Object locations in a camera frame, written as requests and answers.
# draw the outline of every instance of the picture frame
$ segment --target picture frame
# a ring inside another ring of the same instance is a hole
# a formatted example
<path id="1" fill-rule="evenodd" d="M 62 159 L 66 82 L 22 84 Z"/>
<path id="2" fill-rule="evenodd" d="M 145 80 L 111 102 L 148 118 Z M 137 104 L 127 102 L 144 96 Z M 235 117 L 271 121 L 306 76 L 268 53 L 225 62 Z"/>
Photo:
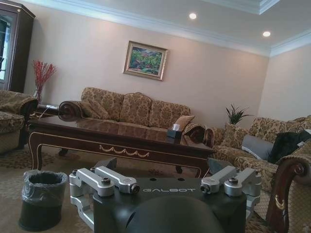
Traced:
<path id="1" fill-rule="evenodd" d="M 162 81 L 168 50 L 129 41 L 123 74 Z"/>

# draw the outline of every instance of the painting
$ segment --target painting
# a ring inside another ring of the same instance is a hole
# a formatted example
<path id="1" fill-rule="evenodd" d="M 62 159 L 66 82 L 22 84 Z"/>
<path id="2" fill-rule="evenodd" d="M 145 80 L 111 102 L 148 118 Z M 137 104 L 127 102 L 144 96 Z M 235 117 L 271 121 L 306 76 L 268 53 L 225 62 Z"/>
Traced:
<path id="1" fill-rule="evenodd" d="M 167 49 L 130 41 L 123 73 L 163 80 Z"/>

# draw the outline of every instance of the beige wall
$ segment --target beige wall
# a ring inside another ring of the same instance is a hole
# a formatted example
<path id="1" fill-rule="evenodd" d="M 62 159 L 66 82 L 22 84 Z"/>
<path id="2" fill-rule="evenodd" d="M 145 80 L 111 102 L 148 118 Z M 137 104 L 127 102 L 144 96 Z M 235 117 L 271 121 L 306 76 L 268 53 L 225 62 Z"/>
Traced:
<path id="1" fill-rule="evenodd" d="M 311 114 L 311 45 L 269 61 L 259 116 L 291 120 Z"/>
<path id="2" fill-rule="evenodd" d="M 36 14 L 25 92 L 33 93 L 35 86 L 33 59 L 58 67 L 46 83 L 45 102 L 79 100 L 83 88 L 93 86 L 187 105 L 196 122 L 210 126 L 224 126 L 231 103 L 258 112 L 267 57 L 25 5 Z M 169 49 L 163 82 L 122 74 L 129 40 Z"/>

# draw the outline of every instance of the silver clamp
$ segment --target silver clamp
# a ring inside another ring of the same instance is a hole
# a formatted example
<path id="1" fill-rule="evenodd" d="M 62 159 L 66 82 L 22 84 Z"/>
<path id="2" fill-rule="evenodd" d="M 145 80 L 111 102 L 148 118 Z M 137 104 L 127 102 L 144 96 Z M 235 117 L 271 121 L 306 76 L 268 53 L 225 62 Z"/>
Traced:
<path id="1" fill-rule="evenodd" d="M 139 191 L 139 185 L 135 178 L 125 177 L 104 166 L 82 168 L 74 170 L 69 175 L 70 202 L 77 206 L 80 218 L 94 230 L 94 213 L 90 208 L 85 194 L 93 194 L 94 191 L 100 197 L 109 197 L 114 194 L 115 186 L 120 192 L 135 194 Z"/>
<path id="2" fill-rule="evenodd" d="M 251 168 L 238 172 L 235 167 L 227 166 L 213 176 L 203 178 L 201 190 L 207 194 L 217 193 L 223 184 L 228 196 L 238 197 L 242 193 L 246 194 L 246 221 L 248 221 L 254 212 L 255 205 L 260 202 L 260 173 Z"/>

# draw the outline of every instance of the trash can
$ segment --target trash can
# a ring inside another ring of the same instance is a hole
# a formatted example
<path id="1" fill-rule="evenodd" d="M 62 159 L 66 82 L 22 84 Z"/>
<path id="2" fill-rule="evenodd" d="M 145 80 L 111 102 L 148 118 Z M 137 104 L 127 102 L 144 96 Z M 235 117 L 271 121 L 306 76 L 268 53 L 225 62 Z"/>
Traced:
<path id="1" fill-rule="evenodd" d="M 31 170 L 24 173 L 23 203 L 18 222 L 22 229 L 38 232 L 59 223 L 67 180 L 67 175 L 62 172 Z"/>

